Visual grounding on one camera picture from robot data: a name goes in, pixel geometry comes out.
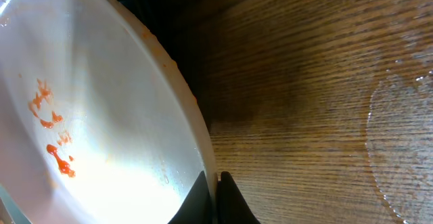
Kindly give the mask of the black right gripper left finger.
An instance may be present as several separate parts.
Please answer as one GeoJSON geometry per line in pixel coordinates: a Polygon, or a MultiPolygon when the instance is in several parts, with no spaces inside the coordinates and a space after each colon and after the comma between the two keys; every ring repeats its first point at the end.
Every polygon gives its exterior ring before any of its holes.
{"type": "Polygon", "coordinates": [[[168,224],[212,224],[212,200],[204,171],[198,175],[180,209],[168,224]]]}

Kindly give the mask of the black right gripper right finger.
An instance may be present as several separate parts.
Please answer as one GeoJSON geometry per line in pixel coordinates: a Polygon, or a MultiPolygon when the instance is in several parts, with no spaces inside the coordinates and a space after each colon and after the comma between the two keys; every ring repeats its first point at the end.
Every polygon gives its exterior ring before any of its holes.
{"type": "Polygon", "coordinates": [[[219,224],[260,224],[227,171],[217,185],[216,207],[219,224]]]}

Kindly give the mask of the pink plate with ketchup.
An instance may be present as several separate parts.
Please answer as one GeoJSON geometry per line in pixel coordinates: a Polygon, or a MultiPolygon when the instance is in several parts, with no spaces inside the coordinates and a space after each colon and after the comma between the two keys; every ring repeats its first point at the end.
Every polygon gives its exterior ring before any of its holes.
{"type": "Polygon", "coordinates": [[[1,0],[1,197],[17,223],[168,223],[216,165],[157,38],[116,0],[1,0]]]}

